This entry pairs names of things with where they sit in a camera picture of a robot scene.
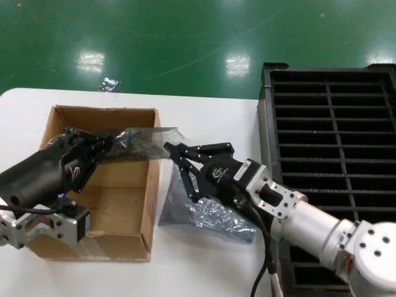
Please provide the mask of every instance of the black cable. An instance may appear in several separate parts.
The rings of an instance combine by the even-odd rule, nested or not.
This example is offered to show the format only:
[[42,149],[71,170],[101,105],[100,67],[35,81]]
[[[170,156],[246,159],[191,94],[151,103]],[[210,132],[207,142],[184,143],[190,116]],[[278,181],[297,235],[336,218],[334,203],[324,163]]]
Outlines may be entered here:
[[34,213],[36,215],[53,215],[54,213],[60,212],[61,208],[57,209],[27,209],[19,206],[0,205],[0,210],[8,210],[10,212],[24,212]]
[[264,263],[262,264],[262,267],[260,269],[259,274],[257,275],[256,280],[254,281],[252,291],[250,294],[251,297],[254,297],[254,295],[256,294],[257,287],[259,286],[259,283],[261,281],[261,278],[265,274],[265,271],[267,270],[267,268],[269,270],[269,273],[273,274],[273,273],[276,273],[276,265],[272,259],[272,253],[270,250],[271,237],[267,231],[267,228],[265,227],[265,224],[264,224],[261,216],[257,212],[257,210],[254,209],[253,207],[251,207],[250,211],[255,216],[256,222],[261,229],[262,235],[264,237],[264,245],[265,245]]

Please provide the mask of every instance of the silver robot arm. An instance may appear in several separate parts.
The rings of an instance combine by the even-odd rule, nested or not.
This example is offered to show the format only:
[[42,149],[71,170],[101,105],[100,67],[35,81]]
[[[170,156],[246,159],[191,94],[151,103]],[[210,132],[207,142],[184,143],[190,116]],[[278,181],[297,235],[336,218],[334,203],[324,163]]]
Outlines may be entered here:
[[[264,187],[282,199],[274,207],[260,197]],[[396,223],[352,223],[307,203],[272,180],[262,165],[247,187],[256,206],[274,215],[270,235],[299,246],[334,271],[356,297],[396,296]]]

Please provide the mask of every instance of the open cardboard box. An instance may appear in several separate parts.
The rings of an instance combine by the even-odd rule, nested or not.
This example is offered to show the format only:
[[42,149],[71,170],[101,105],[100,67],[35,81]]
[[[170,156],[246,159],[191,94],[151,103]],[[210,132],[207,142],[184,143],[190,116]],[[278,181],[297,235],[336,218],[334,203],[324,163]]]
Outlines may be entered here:
[[[128,127],[160,127],[158,111],[55,106],[41,149],[65,126],[96,133]],[[158,194],[158,162],[99,164],[80,194],[68,198],[90,209],[90,232],[68,246],[40,235],[28,246],[48,260],[149,261]]]

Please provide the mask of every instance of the robotic arm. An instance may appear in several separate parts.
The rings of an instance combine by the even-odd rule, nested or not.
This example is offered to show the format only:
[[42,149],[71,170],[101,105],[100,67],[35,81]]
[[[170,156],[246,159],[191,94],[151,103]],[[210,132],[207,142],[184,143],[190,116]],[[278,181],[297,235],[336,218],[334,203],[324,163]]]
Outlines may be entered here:
[[20,249],[39,234],[78,243],[89,231],[89,209],[65,195],[81,192],[113,139],[68,127],[47,148],[1,173],[0,245]]
[[[271,238],[299,246],[348,283],[356,297],[396,296],[396,223],[339,220],[309,205],[304,194],[275,182],[265,165],[235,160],[231,144],[187,147],[166,143],[165,148],[179,166],[193,202],[216,198],[258,225],[264,237],[270,230]],[[188,159],[203,167],[198,170]],[[189,173],[197,177],[197,191]],[[282,296],[276,267],[271,265],[269,238],[265,239],[267,263],[260,274],[268,266],[275,291]]]

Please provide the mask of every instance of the white table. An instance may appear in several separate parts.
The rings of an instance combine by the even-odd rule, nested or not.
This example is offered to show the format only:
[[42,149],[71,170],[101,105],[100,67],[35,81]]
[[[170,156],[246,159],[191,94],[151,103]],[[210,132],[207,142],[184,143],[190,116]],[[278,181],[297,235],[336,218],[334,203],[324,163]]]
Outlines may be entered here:
[[[35,90],[0,98],[0,172],[39,148],[53,105],[157,108],[163,127],[179,127],[195,144],[231,142],[235,158],[260,160],[257,101]],[[170,180],[161,162],[157,221]],[[155,227],[150,263],[47,262],[28,249],[0,247],[0,296],[249,296],[264,245],[225,241],[191,227]],[[266,277],[256,296],[271,296]]]

